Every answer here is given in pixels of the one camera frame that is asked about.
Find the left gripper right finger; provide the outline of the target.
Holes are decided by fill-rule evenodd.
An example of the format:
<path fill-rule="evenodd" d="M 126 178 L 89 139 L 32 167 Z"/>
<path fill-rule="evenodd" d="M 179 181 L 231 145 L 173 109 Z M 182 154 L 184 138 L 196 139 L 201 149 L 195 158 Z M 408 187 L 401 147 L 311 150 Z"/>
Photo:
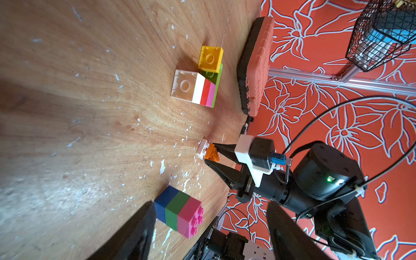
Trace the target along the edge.
<path fill-rule="evenodd" d="M 277 260 L 329 259 L 276 202 L 269 202 L 266 219 Z"/>

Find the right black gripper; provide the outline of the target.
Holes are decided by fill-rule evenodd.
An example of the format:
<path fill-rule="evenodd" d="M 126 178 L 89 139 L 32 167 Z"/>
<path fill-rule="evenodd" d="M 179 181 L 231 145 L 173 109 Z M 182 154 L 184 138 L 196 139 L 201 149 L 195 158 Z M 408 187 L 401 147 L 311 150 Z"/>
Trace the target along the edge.
<path fill-rule="evenodd" d="M 214 146 L 219 154 L 224 155 L 234 163 L 239 162 L 235 154 L 236 144 L 214 143 Z M 284 205 L 288 201 L 291 183 L 281 182 L 276 173 L 264 175 L 260 187 L 256 187 L 251 177 L 244 183 L 243 175 L 236 169 L 208 159 L 205 159 L 204 162 L 218 174 L 231 190 L 237 190 L 236 198 L 243 204 L 250 202 L 254 194 L 279 205 Z"/>

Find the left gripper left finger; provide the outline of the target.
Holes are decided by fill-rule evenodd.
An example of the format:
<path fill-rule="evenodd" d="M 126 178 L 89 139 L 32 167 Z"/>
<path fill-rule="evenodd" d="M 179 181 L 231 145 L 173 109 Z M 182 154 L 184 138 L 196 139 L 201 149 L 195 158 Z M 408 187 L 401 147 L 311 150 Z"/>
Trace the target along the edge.
<path fill-rule="evenodd" d="M 103 246 L 93 253 L 90 260 L 147 260 L 156 210 L 147 201 Z"/>

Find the orange long lego brick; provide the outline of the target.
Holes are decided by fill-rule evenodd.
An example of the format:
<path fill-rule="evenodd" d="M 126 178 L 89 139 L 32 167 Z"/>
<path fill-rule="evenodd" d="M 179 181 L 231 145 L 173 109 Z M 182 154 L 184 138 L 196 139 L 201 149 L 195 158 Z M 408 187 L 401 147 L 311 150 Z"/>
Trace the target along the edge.
<path fill-rule="evenodd" d="M 210 144 L 210 146 L 205 151 L 206 154 L 204 156 L 204 159 L 211 160 L 216 163 L 220 161 L 219 154 L 214 144 Z"/>

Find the small white lego brick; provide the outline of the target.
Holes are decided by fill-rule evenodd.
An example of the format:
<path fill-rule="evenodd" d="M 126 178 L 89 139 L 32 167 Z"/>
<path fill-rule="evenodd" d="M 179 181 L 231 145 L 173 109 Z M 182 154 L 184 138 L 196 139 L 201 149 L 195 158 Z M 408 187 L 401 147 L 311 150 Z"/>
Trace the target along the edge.
<path fill-rule="evenodd" d="M 197 157 L 200 160 L 204 160 L 204 157 L 206 156 L 207 153 L 207 149 L 210 147 L 210 143 L 208 140 L 206 140 L 205 138 L 203 138 L 199 144 L 198 150 L 197 150 Z"/>

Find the blue lego brick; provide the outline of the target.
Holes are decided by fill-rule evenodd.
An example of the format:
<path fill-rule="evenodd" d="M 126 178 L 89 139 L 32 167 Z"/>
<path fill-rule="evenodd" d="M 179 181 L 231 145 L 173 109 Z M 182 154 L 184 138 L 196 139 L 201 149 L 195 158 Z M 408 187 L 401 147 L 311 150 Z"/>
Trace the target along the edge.
<path fill-rule="evenodd" d="M 171 200 L 179 193 L 179 190 L 168 186 L 154 201 L 157 219 L 166 223 L 166 208 Z"/>

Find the magenta lego brick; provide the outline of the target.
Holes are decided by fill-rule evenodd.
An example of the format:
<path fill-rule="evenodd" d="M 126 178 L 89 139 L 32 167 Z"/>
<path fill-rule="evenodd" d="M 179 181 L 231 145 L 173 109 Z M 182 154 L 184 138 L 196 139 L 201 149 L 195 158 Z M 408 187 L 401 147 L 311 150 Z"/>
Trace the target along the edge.
<path fill-rule="evenodd" d="M 178 214 L 178 232 L 190 239 L 197 235 L 198 226 L 204 221 L 201 201 L 190 197 Z"/>

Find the pink lego brick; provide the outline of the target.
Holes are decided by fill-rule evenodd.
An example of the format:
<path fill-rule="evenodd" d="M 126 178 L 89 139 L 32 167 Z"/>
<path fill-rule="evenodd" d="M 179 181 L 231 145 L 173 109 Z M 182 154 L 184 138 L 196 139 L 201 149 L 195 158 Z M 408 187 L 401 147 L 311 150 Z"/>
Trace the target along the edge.
<path fill-rule="evenodd" d="M 213 107 L 214 104 L 214 97 L 216 94 L 217 87 L 214 83 L 210 83 L 209 94 L 206 101 L 206 107 Z"/>

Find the red lego brick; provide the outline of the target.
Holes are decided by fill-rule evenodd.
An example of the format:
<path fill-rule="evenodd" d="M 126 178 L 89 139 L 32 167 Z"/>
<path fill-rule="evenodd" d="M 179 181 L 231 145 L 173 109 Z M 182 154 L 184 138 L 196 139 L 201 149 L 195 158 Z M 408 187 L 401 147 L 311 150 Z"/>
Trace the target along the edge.
<path fill-rule="evenodd" d="M 207 106 L 211 85 L 212 85 L 212 82 L 208 79 L 205 79 L 204 86 L 203 86 L 203 92 L 202 92 L 201 100 L 200 100 L 200 104 L 202 106 Z"/>

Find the lime green lego brick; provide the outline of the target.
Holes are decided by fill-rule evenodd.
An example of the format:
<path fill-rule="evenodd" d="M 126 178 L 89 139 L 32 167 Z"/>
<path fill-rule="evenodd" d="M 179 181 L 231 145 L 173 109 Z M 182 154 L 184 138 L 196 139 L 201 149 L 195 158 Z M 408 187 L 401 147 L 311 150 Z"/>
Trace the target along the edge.
<path fill-rule="evenodd" d="M 206 72 L 206 71 L 203 71 L 203 70 L 199 71 L 199 73 L 202 76 L 204 76 L 206 79 L 210 80 L 217 87 L 216 94 L 214 96 L 214 104 L 213 104 L 213 107 L 211 107 L 211 108 L 214 108 L 214 106 L 215 106 L 217 93 L 218 93 L 218 89 L 219 89 L 219 83 L 220 83 L 221 76 L 222 76 L 222 70 L 223 70 L 223 64 L 221 64 L 221 68 L 220 68 L 219 73 Z"/>

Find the yellow lego brick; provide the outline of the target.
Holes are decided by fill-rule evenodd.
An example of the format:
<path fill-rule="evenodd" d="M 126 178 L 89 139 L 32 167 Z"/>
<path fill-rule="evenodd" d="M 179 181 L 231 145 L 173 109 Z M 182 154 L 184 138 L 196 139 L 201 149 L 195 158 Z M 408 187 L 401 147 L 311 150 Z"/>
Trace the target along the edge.
<path fill-rule="evenodd" d="M 203 45 L 198 60 L 198 69 L 205 72 L 219 73 L 224 50 L 221 47 Z"/>

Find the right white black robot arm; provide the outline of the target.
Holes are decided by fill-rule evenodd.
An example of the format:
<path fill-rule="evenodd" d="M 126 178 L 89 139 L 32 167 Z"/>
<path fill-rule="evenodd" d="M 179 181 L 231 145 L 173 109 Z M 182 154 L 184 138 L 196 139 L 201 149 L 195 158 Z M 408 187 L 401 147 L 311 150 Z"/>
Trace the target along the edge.
<path fill-rule="evenodd" d="M 235 170 L 204 158 L 241 202 L 257 193 L 297 219 L 313 219 L 317 235 L 335 252 L 377 259 L 358 197 L 383 172 L 365 179 L 356 160 L 319 140 L 279 154 L 272 140 L 241 134 L 237 144 L 214 148 L 242 167 Z"/>

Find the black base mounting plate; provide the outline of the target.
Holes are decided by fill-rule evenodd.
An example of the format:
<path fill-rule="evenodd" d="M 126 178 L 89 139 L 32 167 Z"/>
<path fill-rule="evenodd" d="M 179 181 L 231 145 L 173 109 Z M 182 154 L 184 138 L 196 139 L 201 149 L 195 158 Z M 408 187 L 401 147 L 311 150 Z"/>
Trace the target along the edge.
<path fill-rule="evenodd" d="M 273 251 L 262 248 L 242 235 L 221 232 L 224 206 L 199 240 L 184 257 L 185 260 L 274 260 Z"/>

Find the orange plastic tool case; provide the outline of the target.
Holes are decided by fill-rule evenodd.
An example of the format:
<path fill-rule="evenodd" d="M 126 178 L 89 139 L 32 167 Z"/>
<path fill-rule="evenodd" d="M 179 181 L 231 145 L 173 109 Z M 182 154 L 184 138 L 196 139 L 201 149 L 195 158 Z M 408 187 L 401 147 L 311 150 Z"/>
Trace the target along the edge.
<path fill-rule="evenodd" d="M 258 115 L 267 83 L 274 23 L 270 16 L 254 20 L 237 65 L 242 111 L 250 117 Z"/>

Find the light blue box in basket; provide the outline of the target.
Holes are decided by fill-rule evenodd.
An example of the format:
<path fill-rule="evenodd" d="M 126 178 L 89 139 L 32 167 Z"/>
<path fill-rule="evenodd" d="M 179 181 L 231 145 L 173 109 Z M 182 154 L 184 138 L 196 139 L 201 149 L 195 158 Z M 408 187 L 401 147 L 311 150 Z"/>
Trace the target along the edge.
<path fill-rule="evenodd" d="M 385 42 L 398 44 L 416 44 L 415 29 L 371 29 L 364 34 L 364 38 L 371 42 Z"/>

